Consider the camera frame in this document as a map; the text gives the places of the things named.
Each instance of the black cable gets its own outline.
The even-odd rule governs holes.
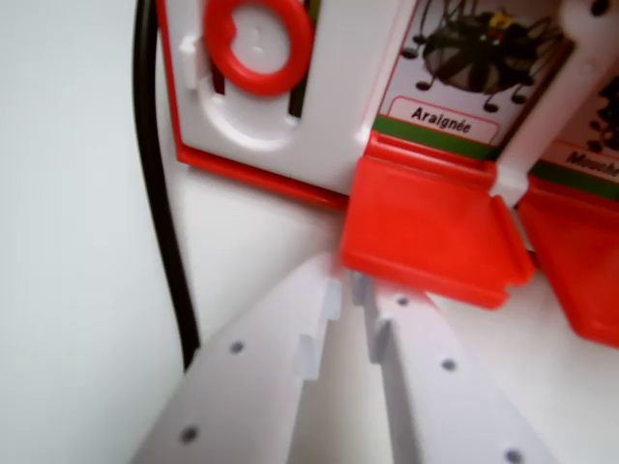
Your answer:
[[[183,365],[187,369],[195,350],[200,346],[200,340],[174,232],[157,132],[155,63],[158,29],[155,0],[137,0],[133,32],[133,117],[144,184],[174,305],[183,350]]]

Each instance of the plastic toy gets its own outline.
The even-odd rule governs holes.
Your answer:
[[[592,94],[606,96],[607,105],[587,121],[585,148],[596,154],[616,145],[616,92],[599,82],[615,61],[607,44],[619,39],[617,9],[600,2],[504,3],[323,0],[304,8],[269,0],[253,8],[211,0],[202,8],[194,0],[160,0],[178,158],[324,205],[349,202],[344,264],[496,308],[507,287],[533,273],[510,208],[529,190],[529,170]],[[406,74],[407,62],[426,77]],[[486,96],[481,104],[479,94]],[[436,105],[446,98],[450,107]],[[586,157],[573,161],[582,166]],[[533,175],[556,164],[544,162]],[[610,174],[614,165],[589,162]],[[558,265],[560,251],[545,249],[534,232],[549,224],[531,214],[540,185],[535,181],[519,210],[561,297],[568,283],[554,270],[577,265]],[[605,212],[615,206],[586,201]],[[583,222],[597,230],[593,224],[605,220]],[[615,247],[611,237],[604,242]],[[571,247],[591,242],[577,241]],[[608,282],[610,271],[600,272],[596,282]],[[580,281],[572,275],[570,288]],[[619,345],[614,320],[604,319],[602,329],[583,309],[588,303],[565,298],[566,307],[579,308],[568,310],[580,314],[580,322],[571,318],[577,331]],[[604,301],[604,313],[614,313],[614,296]]]
[[[503,3],[159,0],[179,160],[347,207],[397,463],[553,462],[424,294],[503,304],[534,273],[518,217],[575,331],[619,347],[619,6]],[[284,462],[337,262],[204,347],[135,462]]]

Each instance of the red ring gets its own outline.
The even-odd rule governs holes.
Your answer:
[[[256,72],[234,55],[231,44],[236,36],[232,12],[244,3],[270,7],[280,15],[290,38],[290,56],[278,71]],[[237,87],[256,95],[273,96],[297,85],[310,67],[313,27],[299,0],[210,0],[204,11],[206,47],[221,73]]]

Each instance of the spider illustration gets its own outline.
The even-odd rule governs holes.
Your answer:
[[[591,121],[589,127],[598,132],[598,140],[590,140],[587,146],[593,152],[599,153],[604,147],[619,151],[619,75],[613,78],[600,92],[600,97],[608,99],[608,104],[598,110],[598,116],[603,121]]]
[[[492,97],[512,87],[512,102],[523,104],[526,97],[518,92],[535,84],[536,75],[556,57],[563,41],[549,17],[530,26],[515,21],[505,10],[478,13],[477,1],[443,0],[443,13],[438,26],[425,33],[427,12],[433,0],[427,0],[413,36],[416,46],[406,46],[401,55],[416,59],[423,47],[423,59],[431,80],[417,82],[421,91],[428,90],[436,79],[465,92],[488,95],[484,110],[499,107]]]

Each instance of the red plastic tray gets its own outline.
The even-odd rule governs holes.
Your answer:
[[[572,327],[619,347],[619,206],[531,178],[518,212]]]
[[[510,211],[488,194],[491,164],[390,142],[374,136],[357,165],[343,263],[487,308],[504,303],[506,287],[526,282],[534,267]]]

